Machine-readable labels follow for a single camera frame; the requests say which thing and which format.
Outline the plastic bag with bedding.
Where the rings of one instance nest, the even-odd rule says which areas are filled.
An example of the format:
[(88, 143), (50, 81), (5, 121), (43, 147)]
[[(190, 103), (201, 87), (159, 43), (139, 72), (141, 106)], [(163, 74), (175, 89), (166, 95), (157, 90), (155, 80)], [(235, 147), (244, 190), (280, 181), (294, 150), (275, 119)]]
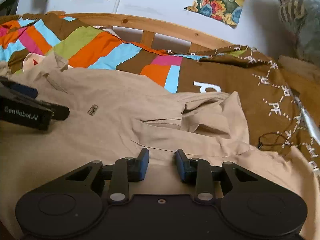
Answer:
[(319, 0), (279, 0), (279, 19), (299, 59), (319, 66)]

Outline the beige large garment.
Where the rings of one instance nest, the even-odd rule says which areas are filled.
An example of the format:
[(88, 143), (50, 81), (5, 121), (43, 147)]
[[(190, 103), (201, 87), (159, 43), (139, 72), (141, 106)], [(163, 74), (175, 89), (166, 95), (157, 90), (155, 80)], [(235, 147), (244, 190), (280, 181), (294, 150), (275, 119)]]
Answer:
[(16, 239), (22, 232), (15, 206), (25, 193), (90, 161), (112, 164), (144, 147), (150, 162), (135, 193), (189, 192), (174, 167), (178, 149), (212, 165), (232, 161), (300, 195), (308, 206), (301, 234), (319, 239), (319, 182), (311, 166), (295, 147), (282, 156), (250, 145), (237, 92), (171, 94), (146, 76), (69, 68), (55, 54), (19, 74), (3, 61), (1, 75), (70, 110), (45, 132), (1, 122), (1, 222)]

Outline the colourful striped monkey bedspread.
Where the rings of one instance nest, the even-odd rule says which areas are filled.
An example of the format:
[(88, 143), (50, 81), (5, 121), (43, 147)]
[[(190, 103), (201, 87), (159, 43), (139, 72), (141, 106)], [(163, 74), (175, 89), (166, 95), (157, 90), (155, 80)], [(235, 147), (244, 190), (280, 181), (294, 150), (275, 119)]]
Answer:
[(29, 53), (53, 51), (72, 67), (122, 70), (149, 77), (171, 93), (238, 92), (250, 143), (286, 153), (296, 146), (319, 172), (319, 143), (307, 130), (298, 102), (319, 120), (319, 85), (287, 76), (283, 66), (255, 48), (231, 45), (189, 52), (190, 42), (156, 34), (151, 47), (143, 32), (86, 24), (69, 16), (24, 14), (1, 17), (1, 60), (22, 70)]

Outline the wooden bed frame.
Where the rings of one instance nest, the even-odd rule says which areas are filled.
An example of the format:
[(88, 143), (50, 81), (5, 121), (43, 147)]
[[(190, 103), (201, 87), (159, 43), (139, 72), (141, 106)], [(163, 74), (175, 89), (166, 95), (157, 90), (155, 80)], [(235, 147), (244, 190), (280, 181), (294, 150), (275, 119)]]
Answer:
[[(232, 43), (217, 38), (199, 30), (187, 28), (178, 24), (169, 23), (151, 18), (105, 13), (73, 13), (67, 14), (64, 11), (53, 11), (58, 16), (69, 16), (80, 21), (97, 26), (123, 27), (128, 29), (141, 30), (143, 32), (140, 43), (151, 47), (156, 34), (161, 34), (191, 43), (189, 52), (209, 51), (217, 48), (231, 46)], [(319, 67), (299, 59), (287, 56), (280, 56), (279, 63), (282, 64), (283, 73), (287, 76), (300, 76), (310, 82), (319, 84)]]

